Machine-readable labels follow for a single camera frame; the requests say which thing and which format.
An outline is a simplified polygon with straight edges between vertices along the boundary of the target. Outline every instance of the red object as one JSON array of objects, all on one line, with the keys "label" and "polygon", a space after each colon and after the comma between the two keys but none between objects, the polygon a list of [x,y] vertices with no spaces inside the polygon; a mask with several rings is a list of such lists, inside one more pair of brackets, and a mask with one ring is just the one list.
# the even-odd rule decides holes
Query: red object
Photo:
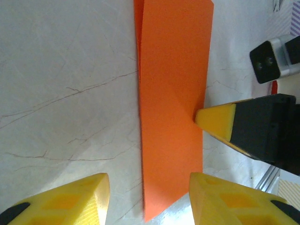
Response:
[{"label": "red object", "polygon": [[277,81],[273,81],[272,82],[272,91],[271,91],[271,94],[272,95],[277,94],[277,89],[278,89]]}]

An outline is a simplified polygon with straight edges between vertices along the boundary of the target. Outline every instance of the white marble surface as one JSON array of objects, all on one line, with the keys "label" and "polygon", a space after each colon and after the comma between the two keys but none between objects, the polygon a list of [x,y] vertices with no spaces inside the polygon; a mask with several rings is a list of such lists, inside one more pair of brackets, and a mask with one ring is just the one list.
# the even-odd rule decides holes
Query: white marble surface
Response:
[{"label": "white marble surface", "polygon": [[[248,53],[272,1],[214,3],[206,106],[267,94]],[[0,212],[106,172],[106,224],[144,224],[133,0],[1,0],[0,31]],[[203,135],[205,173],[254,187],[268,168]],[[148,224],[193,224],[188,196]]]}]

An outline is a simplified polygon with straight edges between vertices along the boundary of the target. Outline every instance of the table surface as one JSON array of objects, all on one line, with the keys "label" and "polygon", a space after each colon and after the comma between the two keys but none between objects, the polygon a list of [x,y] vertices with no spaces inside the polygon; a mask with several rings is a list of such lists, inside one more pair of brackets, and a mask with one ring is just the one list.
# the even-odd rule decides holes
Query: table surface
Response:
[{"label": "table surface", "polygon": [[[214,0],[205,105],[266,95],[249,51],[267,38],[272,1]],[[0,212],[108,173],[106,224],[142,225],[132,0],[0,2]],[[255,187],[267,164],[204,133],[203,171]],[[193,224],[188,195],[149,225]]]}]

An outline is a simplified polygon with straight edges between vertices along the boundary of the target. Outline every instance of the purple striped object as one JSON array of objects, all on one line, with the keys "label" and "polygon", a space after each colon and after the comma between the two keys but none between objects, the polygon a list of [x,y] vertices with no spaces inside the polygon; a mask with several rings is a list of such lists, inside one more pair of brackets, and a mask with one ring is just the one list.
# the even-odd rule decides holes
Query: purple striped object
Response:
[{"label": "purple striped object", "polygon": [[300,36],[300,1],[292,5],[291,35]]}]

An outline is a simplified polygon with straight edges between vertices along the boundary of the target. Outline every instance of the orange sheet edge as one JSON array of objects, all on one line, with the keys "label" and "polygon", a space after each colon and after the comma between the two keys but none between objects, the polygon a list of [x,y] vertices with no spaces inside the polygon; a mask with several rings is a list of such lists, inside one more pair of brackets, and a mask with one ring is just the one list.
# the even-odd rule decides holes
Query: orange sheet edge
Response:
[{"label": "orange sheet edge", "polygon": [[210,0],[135,0],[144,216],[149,221],[188,192],[201,172],[210,51]]}]

